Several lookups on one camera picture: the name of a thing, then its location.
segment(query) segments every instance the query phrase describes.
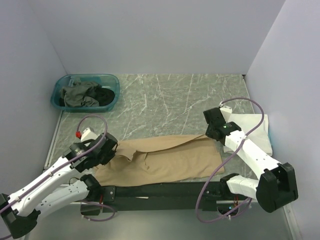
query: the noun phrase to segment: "marble tabletop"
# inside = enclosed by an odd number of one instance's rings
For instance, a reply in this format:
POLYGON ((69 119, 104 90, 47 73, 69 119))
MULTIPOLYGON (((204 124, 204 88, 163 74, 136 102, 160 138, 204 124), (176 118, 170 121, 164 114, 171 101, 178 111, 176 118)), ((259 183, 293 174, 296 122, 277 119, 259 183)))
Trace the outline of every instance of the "marble tabletop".
MULTIPOLYGON (((249 97, 246 83, 240 74, 117 74, 120 98, 110 112, 99 113, 108 123, 108 132, 118 140, 149 138, 164 135, 204 134, 207 124, 203 111, 217 107, 222 100, 249 97)), ((245 100, 228 102, 237 114, 254 113, 253 106, 245 100)), ((63 112, 47 166, 51 166, 76 141, 78 122, 87 113, 63 112)), ((92 127, 96 133, 103 131, 100 119, 89 118, 80 130, 92 127)), ((216 147, 225 159, 222 145, 216 147)), ((255 178, 250 168, 238 157, 229 161, 225 173, 213 177, 219 181, 230 173, 255 178)), ((205 181, 195 178, 185 181, 205 181)))

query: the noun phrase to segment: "white towel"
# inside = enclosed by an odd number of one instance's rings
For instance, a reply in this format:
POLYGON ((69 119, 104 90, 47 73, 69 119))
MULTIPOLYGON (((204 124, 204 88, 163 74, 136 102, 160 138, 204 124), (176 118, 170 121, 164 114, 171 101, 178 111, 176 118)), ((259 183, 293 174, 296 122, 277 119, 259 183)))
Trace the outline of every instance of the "white towel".
MULTIPOLYGON (((249 132, 254 128, 261 120, 261 114, 234 114, 232 113, 228 119, 228 122, 235 122, 245 132, 249 132)), ((261 148, 266 154, 272 156, 272 147, 269 140, 269 119, 268 115, 264 115, 263 123, 249 134, 248 138, 254 142, 259 148, 261 148)), ((233 151, 224 146, 223 151, 225 153, 232 153, 233 151)))

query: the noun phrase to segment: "tan fabric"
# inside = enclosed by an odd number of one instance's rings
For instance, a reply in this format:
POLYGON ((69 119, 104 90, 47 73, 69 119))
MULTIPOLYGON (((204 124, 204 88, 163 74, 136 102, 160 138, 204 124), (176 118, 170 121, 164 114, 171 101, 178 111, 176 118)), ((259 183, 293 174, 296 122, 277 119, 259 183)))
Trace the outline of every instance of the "tan fabric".
POLYGON ((116 156, 97 166, 102 186, 132 187, 208 177, 222 162, 205 135, 170 135, 120 141, 116 156))

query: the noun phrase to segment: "white wall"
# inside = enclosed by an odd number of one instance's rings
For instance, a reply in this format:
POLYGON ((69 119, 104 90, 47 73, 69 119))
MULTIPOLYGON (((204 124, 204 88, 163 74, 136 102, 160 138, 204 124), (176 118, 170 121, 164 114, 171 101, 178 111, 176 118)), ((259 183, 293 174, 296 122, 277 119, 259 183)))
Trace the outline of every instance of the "white wall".
POLYGON ((274 156, 296 171, 305 240, 320 239, 320 1, 286 0, 246 76, 269 115, 274 156))
POLYGON ((246 74, 284 1, 29 0, 73 74, 246 74))
POLYGON ((0 1, 0 33, 0 193, 10 194, 42 172, 59 115, 50 95, 66 72, 26 1, 0 1))

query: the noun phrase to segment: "gray cloth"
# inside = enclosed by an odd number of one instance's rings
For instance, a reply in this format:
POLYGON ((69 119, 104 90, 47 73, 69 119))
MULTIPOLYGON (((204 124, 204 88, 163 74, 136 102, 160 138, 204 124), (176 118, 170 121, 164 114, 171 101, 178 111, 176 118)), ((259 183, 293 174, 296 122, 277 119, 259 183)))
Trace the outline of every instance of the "gray cloth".
POLYGON ((66 107, 98 107, 97 88, 101 85, 95 81, 75 81, 73 86, 62 87, 60 95, 66 107))

